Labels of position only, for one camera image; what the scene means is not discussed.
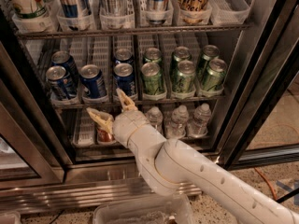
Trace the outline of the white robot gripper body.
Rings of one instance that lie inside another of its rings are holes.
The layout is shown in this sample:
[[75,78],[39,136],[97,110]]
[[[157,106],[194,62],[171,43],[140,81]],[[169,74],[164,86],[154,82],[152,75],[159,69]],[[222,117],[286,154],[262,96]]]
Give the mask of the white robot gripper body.
[[135,143],[138,147],[149,145],[150,129],[148,119],[141,111],[129,110],[119,114],[112,125],[115,139],[124,147],[129,147],[130,143]]

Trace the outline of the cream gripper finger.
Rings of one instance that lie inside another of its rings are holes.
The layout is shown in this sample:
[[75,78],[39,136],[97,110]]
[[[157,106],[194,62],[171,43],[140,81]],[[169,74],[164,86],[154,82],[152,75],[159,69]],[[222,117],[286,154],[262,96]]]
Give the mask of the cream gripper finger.
[[110,114],[90,107],[87,107],[86,110],[95,123],[97,123],[107,133],[113,134],[112,126],[114,119]]
[[130,97],[128,97],[122,89],[117,88],[116,92],[121,102],[121,107],[123,111],[137,110],[135,102]]

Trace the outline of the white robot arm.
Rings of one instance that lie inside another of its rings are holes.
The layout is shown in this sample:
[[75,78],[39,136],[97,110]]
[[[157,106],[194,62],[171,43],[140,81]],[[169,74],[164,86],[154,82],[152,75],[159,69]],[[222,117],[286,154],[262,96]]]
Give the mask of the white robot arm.
[[141,176],[157,194],[167,196],[182,182],[191,182],[228,210],[242,224],[299,224],[299,214],[277,203],[222,169],[193,147],[167,139],[153,128],[135,102],[117,90],[121,113],[104,119],[88,108],[90,117],[115,140],[131,150]]

